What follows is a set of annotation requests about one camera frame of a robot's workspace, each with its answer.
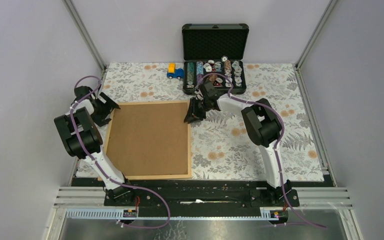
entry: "brown board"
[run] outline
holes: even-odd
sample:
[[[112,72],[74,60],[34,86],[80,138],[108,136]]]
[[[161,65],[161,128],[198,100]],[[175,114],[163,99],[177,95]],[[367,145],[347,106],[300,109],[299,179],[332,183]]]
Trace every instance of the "brown board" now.
[[[126,102],[111,114],[104,151],[130,180],[191,178],[187,101]]]

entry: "table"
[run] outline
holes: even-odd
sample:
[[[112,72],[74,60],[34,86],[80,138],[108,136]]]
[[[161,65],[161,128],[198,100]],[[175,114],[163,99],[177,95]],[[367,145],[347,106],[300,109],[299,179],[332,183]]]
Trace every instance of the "table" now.
[[[176,63],[176,68],[183,68]],[[168,63],[111,63],[102,91],[115,102],[188,100],[182,82],[166,77]],[[323,181],[323,173],[292,64],[244,63],[246,100],[269,100],[285,123],[280,143],[286,175],[291,181]],[[247,135],[241,117],[211,110],[191,125],[192,178],[201,180],[265,180],[258,148]],[[107,127],[99,132],[105,139]],[[83,160],[76,177],[98,174]]]

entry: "open black case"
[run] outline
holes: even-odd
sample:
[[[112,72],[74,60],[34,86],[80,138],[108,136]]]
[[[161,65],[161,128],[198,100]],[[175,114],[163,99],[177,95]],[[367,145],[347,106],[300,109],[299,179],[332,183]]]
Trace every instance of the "open black case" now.
[[[184,78],[183,78],[183,92],[188,95],[195,93],[197,85],[197,63],[207,63],[208,60],[213,60],[216,63],[221,63],[220,71],[207,72],[203,69],[203,75],[208,73],[225,74],[225,64],[222,62],[222,57],[228,57],[230,64],[235,61],[238,62],[240,76],[234,74],[234,68],[231,66],[231,82],[233,84],[232,94],[243,94],[247,89],[245,81],[244,65],[242,58],[244,57],[245,45],[247,43],[248,32],[250,31],[248,25],[240,24],[185,24],[182,29],[183,35],[183,58],[184,63]],[[217,76],[218,81],[212,81],[214,87],[227,93],[230,86],[225,77]]]

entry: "leaf pattern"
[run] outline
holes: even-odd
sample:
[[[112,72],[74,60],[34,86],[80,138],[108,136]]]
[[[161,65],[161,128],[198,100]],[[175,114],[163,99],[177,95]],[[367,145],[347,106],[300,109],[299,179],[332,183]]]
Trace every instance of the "leaf pattern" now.
[[[111,63],[103,92],[116,102],[189,100],[182,81],[168,79],[167,63]],[[244,64],[247,90],[238,97],[266,98],[285,123],[281,156],[291,181],[323,181],[310,121],[306,115],[292,64]],[[105,140],[107,126],[98,128]],[[264,180],[266,170],[259,149],[248,137],[241,116],[211,110],[191,124],[192,178]],[[97,177],[83,160],[77,177]]]

